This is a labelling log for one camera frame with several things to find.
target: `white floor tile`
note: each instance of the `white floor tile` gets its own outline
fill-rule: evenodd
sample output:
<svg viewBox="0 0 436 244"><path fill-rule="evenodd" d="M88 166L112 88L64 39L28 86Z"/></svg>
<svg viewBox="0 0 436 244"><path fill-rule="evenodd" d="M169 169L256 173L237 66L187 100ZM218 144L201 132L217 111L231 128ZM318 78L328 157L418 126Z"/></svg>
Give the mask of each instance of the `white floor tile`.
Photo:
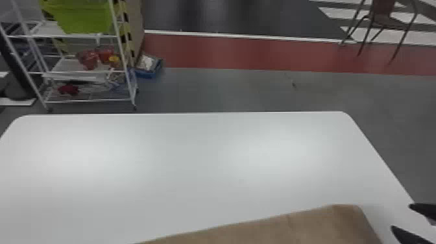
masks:
<svg viewBox="0 0 436 244"><path fill-rule="evenodd" d="M368 40L370 40L379 29L372 29L370 31ZM357 28L357 30L353 33L352 37L356 41L360 42L363 40L367 29L366 28ZM398 43L400 38L402 37L403 32L400 30L384 30L375 40L375 42L379 43ZM404 40L405 44L415 44L415 45L436 45L436 33L434 32L422 32L422 31L409 31L406 39Z"/></svg>
<svg viewBox="0 0 436 244"><path fill-rule="evenodd" d="M436 6L436 0L419 0L425 3L428 3L431 6Z"/></svg>
<svg viewBox="0 0 436 244"><path fill-rule="evenodd" d="M354 3L359 4L360 0L310 0L314 2L327 2L327 3ZM371 0L366 0L365 5L371 5ZM395 6L404 6L401 3L396 2Z"/></svg>
<svg viewBox="0 0 436 244"><path fill-rule="evenodd" d="M321 9L321 11L323 11L328 17L333 19L352 19L354 13L356 12L356 10L345 9L345 8L319 8L319 9ZM363 16L367 15L368 13L369 13L368 10L361 10L357 18L360 19ZM413 14L405 13L405 12L393 12L392 17L399 19L405 23L409 23L413 17ZM423 16L422 14L419 14L417 16L415 23L436 25L436 22L427 18L426 16Z"/></svg>

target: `metal wire shelf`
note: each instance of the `metal wire shelf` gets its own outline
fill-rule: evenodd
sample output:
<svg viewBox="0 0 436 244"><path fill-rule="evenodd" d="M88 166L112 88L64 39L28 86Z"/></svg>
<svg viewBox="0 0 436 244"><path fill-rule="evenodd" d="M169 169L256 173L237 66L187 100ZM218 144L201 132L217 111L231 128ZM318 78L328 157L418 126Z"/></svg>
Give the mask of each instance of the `metal wire shelf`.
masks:
<svg viewBox="0 0 436 244"><path fill-rule="evenodd" d="M129 42L122 42L121 39L121 33L127 33L124 15L121 14L122 11L115 13L114 2L116 0L99 1L107 1L109 3L113 29L110 33L66 34L56 21L47 20L40 8L38 9L38 11L40 11L39 14L33 12L31 18L25 19L23 17L23 14L26 13L26 11L23 10L23 6L27 3L25 3L25 0L10 0L12 11L8 11L4 14L0 13L2 18L7 16L8 19L12 20L14 20L14 18L11 18L11 16L13 14L16 15L15 21L3 21L0 19L2 23L0 25L0 34L5 38L6 44L29 80L29 84L33 87L39 100L49 112L51 109L47 104L51 103L103 101L130 101L134 109L136 109L135 98L138 90L138 82L135 72L129 68L134 67L134 59L130 52L131 48ZM40 16L40 20L35 20L35 16ZM12 42L12 40L16 40L16 38L21 38L28 42L29 50L26 55L31 54L35 57L33 64L23 63L22 56L16 50ZM75 42L79 42L74 43L74 45L77 46L75 47L76 52L86 48L89 40L91 42L95 41L94 47L113 45L116 47L115 51L118 52L116 55L119 56L121 65L117 68L113 68L99 62L95 69L85 70L84 66L74 55L65 53L58 44L56 44L55 41L63 40L63 38L65 38L65 40L71 39L77 40ZM49 55L43 54L43 48L47 49L49 46L52 47L52 49L54 47L57 54L53 52ZM37 82L35 82L31 75L41 75L43 80L42 85L37 86ZM114 83L114 81L110 79L112 75L123 75L123 80ZM78 80L86 80L86 82L89 82L90 87L82 88L77 95L59 92L58 88L62 86L62 84L69 84L68 82L77 82Z"/></svg>

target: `red cup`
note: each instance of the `red cup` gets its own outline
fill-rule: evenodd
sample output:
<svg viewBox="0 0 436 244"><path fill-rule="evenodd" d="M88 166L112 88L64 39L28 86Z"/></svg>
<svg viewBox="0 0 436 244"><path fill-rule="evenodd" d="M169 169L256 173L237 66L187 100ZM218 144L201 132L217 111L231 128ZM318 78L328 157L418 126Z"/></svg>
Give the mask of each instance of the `red cup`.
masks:
<svg viewBox="0 0 436 244"><path fill-rule="evenodd" d="M95 51L79 52L76 57L86 70L93 70L98 66L99 55Z"/></svg>
<svg viewBox="0 0 436 244"><path fill-rule="evenodd" d="M109 58L114 55L114 49L112 48L103 48L103 47L98 47L95 49L97 51L97 53L99 54L99 58L102 64L109 64Z"/></svg>

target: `shelf cart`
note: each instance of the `shelf cart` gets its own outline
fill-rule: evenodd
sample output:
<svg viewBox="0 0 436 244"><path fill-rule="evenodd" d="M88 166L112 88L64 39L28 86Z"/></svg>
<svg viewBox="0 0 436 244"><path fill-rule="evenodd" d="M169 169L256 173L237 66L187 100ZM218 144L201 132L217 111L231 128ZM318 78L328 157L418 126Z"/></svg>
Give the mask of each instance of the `shelf cart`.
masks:
<svg viewBox="0 0 436 244"><path fill-rule="evenodd" d="M24 72L43 107L51 112L53 103L85 103L127 101L136 110L135 98L138 81L134 72L134 58L127 33L125 15L115 9L117 0L94 0L108 3L112 15L112 27L107 33L67 34L55 19L43 13L38 0L6 0L0 12L0 33L5 37L11 54ZM17 41L27 42L27 50L19 50ZM66 42L70 51L62 50L59 41ZM102 64L93 70L85 70L75 53L98 46L111 47L120 59L119 67ZM33 64L26 63L26 56L33 57ZM59 92L59 87L69 80L87 80L77 95Z"/></svg>

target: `white table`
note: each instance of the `white table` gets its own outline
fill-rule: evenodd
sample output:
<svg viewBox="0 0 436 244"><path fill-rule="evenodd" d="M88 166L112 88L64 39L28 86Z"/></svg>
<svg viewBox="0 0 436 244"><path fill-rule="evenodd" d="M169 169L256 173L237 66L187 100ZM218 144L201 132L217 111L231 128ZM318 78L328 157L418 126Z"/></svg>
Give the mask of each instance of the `white table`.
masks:
<svg viewBox="0 0 436 244"><path fill-rule="evenodd" d="M436 241L341 112L27 116L0 139L0 243L123 244L358 204Z"/></svg>

